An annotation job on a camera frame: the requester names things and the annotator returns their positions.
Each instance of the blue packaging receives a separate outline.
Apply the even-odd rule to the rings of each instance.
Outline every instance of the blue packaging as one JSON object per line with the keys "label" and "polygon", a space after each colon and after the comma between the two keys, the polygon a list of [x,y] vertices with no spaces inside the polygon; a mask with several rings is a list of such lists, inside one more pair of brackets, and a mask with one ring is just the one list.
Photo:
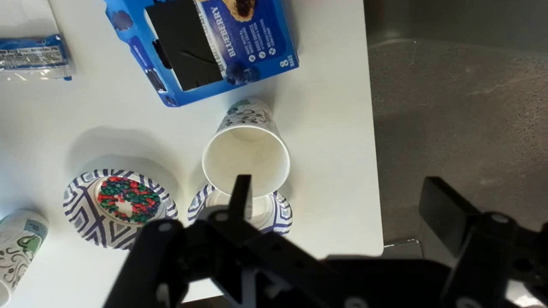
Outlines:
{"label": "blue packaging", "polygon": [[221,78],[183,88],[180,73],[166,66],[154,47],[157,33],[145,9],[157,3],[106,0],[106,15],[166,105],[183,105],[298,66],[281,0],[195,0]]}

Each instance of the white tabletop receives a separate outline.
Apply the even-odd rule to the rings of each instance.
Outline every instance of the white tabletop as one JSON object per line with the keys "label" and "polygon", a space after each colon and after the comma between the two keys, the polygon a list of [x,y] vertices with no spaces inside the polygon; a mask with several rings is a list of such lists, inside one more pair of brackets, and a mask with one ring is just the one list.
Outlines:
{"label": "white tabletop", "polygon": [[[75,61],[72,81],[0,81],[0,213],[38,208],[50,234],[12,306],[101,306],[127,251],[79,237],[65,184],[91,167],[132,167],[171,189],[180,215],[204,184],[200,152],[228,105],[274,107],[293,169],[289,239],[315,256],[382,252],[382,223],[361,0],[291,0],[301,66],[178,109],[164,107],[101,0],[51,0]],[[193,283],[187,299],[217,294]]]}

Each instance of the gray floor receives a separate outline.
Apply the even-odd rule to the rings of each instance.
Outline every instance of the gray floor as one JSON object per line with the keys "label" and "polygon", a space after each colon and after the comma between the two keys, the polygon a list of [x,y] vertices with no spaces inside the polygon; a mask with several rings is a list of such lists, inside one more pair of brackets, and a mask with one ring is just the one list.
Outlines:
{"label": "gray floor", "polygon": [[370,47],[385,239],[419,234],[421,179],[548,220],[548,54],[402,40]]}

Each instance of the cup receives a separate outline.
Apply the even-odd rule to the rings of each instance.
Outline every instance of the cup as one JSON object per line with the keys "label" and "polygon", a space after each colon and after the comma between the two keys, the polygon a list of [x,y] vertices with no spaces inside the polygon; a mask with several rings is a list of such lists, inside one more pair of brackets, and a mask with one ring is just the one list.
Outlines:
{"label": "cup", "polygon": [[31,264],[48,234],[46,225],[46,218],[29,210],[17,210],[0,220],[0,306],[12,297]]}
{"label": "cup", "polygon": [[205,177],[226,194],[238,174],[252,174],[253,196],[272,193],[284,184],[289,167],[289,150],[259,98],[233,104],[202,153]]}

